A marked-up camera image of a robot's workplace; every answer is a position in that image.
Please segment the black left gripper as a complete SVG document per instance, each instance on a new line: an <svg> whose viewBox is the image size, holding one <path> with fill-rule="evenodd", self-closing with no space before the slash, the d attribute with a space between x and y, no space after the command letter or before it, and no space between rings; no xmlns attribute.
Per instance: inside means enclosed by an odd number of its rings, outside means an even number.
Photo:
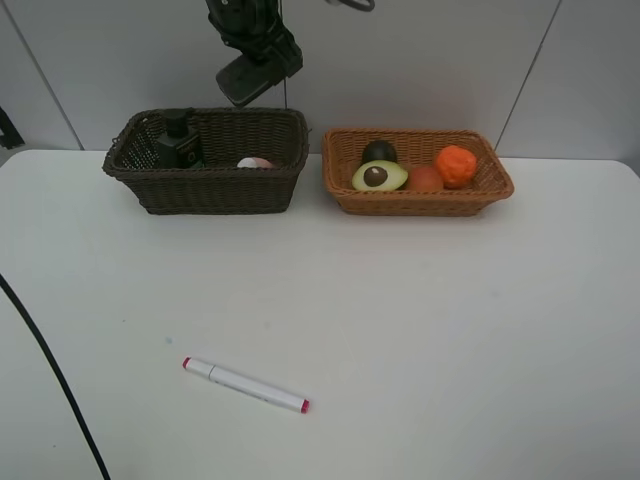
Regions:
<svg viewBox="0 0 640 480"><path fill-rule="evenodd" d="M262 54L278 78L290 78L303 67L303 54L281 21L277 1L206 0L208 20L225 46L242 50L265 42Z"/></svg>

